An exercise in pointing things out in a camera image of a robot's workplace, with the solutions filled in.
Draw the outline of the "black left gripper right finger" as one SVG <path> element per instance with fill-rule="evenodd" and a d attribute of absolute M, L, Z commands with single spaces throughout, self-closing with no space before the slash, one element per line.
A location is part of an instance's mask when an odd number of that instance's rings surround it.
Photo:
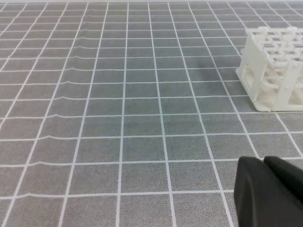
<path fill-rule="evenodd" d="M 263 163 L 265 164 L 263 206 L 302 207 L 302 169 L 276 156 L 266 156 Z"/>

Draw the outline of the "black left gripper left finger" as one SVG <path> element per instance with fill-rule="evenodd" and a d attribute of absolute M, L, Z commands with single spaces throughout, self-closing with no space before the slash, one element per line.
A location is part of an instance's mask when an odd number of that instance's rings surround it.
<path fill-rule="evenodd" d="M 240 227 L 301 227 L 303 207 L 264 207 L 263 160 L 240 157 L 237 165 L 234 203 Z"/>

